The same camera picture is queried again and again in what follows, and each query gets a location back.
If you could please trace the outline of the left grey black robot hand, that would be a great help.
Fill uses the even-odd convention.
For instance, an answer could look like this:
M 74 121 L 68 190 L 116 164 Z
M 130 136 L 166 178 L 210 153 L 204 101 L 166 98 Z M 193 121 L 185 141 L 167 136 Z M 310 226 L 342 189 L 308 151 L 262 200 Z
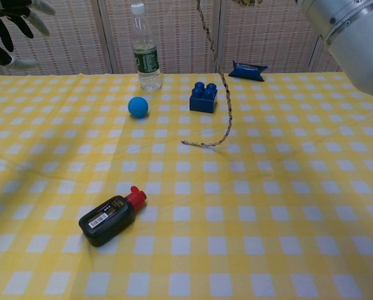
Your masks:
M 29 25 L 32 24 L 43 36 L 50 35 L 42 19 L 34 12 L 38 10 L 44 14 L 54 16 L 56 10 L 45 0 L 0 0 L 0 38 L 3 47 L 0 47 L 0 65 L 11 69 L 29 69 L 38 65 L 33 59 L 19 59 L 11 55 L 14 51 L 11 35 L 2 21 L 8 18 L 27 37 L 34 37 Z

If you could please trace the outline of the clear plastic water bottle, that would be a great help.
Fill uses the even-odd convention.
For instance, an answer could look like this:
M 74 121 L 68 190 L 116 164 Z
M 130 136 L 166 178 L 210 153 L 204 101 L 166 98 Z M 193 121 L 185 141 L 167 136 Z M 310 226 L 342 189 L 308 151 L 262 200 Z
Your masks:
M 156 91 L 161 88 L 161 71 L 158 51 L 145 15 L 145 4 L 131 4 L 131 45 L 136 59 L 140 85 L 144 90 Z

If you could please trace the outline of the blue ball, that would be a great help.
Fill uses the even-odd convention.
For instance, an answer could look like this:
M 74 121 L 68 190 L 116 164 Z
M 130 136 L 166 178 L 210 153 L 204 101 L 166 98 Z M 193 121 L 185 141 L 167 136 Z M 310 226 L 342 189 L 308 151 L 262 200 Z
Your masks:
M 133 118 L 145 118 L 148 110 L 148 101 L 143 97 L 133 97 L 128 102 L 128 111 Z

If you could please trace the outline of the blue building block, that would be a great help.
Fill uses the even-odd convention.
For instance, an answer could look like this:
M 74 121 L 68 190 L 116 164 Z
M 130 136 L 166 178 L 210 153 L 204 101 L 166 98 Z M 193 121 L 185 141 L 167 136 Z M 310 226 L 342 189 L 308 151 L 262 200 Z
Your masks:
M 191 111 L 201 113 L 213 113 L 217 105 L 217 85 L 203 82 L 196 82 L 189 101 Z

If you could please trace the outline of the black ink bottle red cap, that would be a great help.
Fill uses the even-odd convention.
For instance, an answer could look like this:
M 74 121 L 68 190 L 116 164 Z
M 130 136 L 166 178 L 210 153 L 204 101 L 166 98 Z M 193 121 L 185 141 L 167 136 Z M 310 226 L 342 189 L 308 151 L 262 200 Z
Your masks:
M 89 243 L 100 247 L 129 227 L 145 206 L 146 194 L 132 186 L 127 196 L 111 197 L 82 216 L 78 224 Z

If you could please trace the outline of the dark blue snack packet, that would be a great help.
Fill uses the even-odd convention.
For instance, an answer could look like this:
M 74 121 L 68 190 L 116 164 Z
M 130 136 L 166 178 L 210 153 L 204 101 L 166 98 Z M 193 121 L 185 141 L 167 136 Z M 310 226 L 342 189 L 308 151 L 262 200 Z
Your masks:
M 233 78 L 264 82 L 265 80 L 263 79 L 261 73 L 266 69 L 268 69 L 268 66 L 259 66 L 233 61 L 233 70 L 228 75 Z

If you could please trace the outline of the yellow white checked tablecloth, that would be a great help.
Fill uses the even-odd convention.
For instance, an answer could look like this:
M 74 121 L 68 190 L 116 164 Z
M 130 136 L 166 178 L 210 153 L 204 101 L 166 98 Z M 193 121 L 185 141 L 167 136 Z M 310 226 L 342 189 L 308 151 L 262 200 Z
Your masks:
M 373 97 L 339 73 L 0 76 L 0 300 L 373 300 Z M 148 101 L 144 118 L 128 111 Z M 78 221 L 136 186 L 100 247 Z

